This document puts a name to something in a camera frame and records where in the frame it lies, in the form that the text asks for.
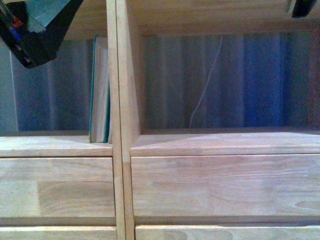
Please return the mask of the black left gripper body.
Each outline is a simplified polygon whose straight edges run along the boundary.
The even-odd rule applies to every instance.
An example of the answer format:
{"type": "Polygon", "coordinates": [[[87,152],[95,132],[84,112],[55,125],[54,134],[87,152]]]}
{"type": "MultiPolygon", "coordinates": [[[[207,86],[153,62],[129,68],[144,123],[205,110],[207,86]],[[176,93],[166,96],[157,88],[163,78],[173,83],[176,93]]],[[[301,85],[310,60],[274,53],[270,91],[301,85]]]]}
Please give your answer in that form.
{"type": "Polygon", "coordinates": [[[81,0],[0,2],[0,37],[25,68],[54,60],[81,0]]]}

